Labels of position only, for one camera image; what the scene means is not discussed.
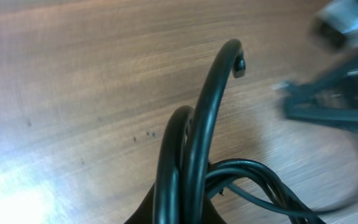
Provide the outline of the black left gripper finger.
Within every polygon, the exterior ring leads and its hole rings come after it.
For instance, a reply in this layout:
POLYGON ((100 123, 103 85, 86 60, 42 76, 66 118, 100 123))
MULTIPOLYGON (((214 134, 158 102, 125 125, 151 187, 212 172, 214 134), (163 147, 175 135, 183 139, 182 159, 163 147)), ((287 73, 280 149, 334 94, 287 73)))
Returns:
MULTIPOLYGON (((185 213, 181 210, 179 195, 176 192, 172 195, 171 190, 168 190, 168 195, 163 197, 167 199, 167 202, 162 203, 159 199, 163 193, 163 190, 156 190, 153 184, 143 201, 124 224, 184 223, 185 213)), ((207 194, 204 194, 201 208, 199 223, 226 224, 207 194)))

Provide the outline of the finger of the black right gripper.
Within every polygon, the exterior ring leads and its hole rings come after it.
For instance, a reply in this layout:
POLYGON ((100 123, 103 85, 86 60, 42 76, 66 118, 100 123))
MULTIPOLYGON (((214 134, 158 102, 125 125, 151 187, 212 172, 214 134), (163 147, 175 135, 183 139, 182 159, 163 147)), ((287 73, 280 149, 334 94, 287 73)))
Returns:
POLYGON ((358 92, 301 90, 283 99, 287 119, 358 132, 358 92))
POLYGON ((296 83, 284 80, 275 85, 276 90, 285 92, 296 101, 308 101, 327 90, 349 98, 358 96, 358 48, 322 71, 311 82, 296 83))

